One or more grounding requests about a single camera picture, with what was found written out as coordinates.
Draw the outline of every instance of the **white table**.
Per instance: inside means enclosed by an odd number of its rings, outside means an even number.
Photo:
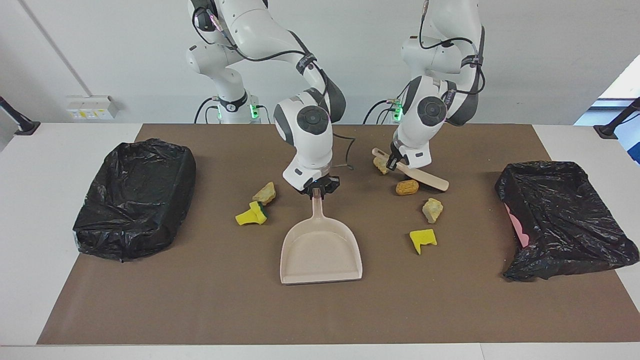
[[[0,152],[0,359],[638,359],[640,343],[298,346],[35,346],[76,261],[71,228],[105,155],[139,124],[42,124]],[[553,160],[575,161],[631,239],[640,167],[590,127],[535,126]],[[640,308],[640,265],[617,270]]]

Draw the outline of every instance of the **pink object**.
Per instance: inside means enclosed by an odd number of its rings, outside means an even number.
[[[529,246],[529,235],[522,232],[522,224],[517,217],[511,214],[511,209],[509,209],[509,206],[507,206],[507,204],[505,204],[504,207],[507,208],[507,213],[511,218],[511,223],[513,223],[513,228],[516,230],[516,234],[518,235],[518,239],[520,239],[522,247]]]

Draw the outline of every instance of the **robotic arm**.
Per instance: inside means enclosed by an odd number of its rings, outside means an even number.
[[[484,88],[483,49],[478,0],[424,2],[420,35],[402,48],[413,80],[391,143],[389,169],[401,159],[410,168],[429,165],[429,141],[444,122],[462,126],[476,114],[478,93]]]
[[[332,193],[339,185],[329,176],[332,123],[342,118],[346,100],[316,57],[296,34],[273,20],[265,0],[191,0],[190,12],[203,42],[191,47],[188,61],[214,80],[226,112],[238,111],[248,98],[240,75],[227,66],[270,59],[295,65],[310,88],[280,101],[274,111],[278,133],[297,150],[283,177],[301,193],[311,194],[313,188],[320,188],[323,196]]]

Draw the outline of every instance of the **brown table surface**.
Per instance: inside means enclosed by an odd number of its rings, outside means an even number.
[[[138,140],[186,145],[198,165],[189,214],[173,245],[121,264],[80,255],[39,344],[318,344],[640,341],[640,315],[614,271],[507,282],[515,240],[493,185],[511,162],[548,160],[524,125],[445,126],[426,170],[451,182],[395,195],[371,149],[394,128],[335,126],[356,136],[325,215],[354,232],[362,280],[284,286],[282,240],[310,216],[310,201],[281,176],[294,149],[273,126],[144,125]],[[334,162],[346,140],[336,139]],[[264,225],[234,216],[268,181],[278,197]],[[444,204],[435,225],[421,206]],[[418,256],[408,233],[434,229]]]

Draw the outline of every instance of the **bin covered with black bag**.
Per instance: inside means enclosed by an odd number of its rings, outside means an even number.
[[[504,273],[508,279],[548,279],[638,262],[636,245],[576,163],[509,164],[495,190],[519,239],[515,259]]]
[[[189,210],[196,163],[159,139],[121,143],[104,159],[74,224],[82,253],[127,261],[171,244]]]

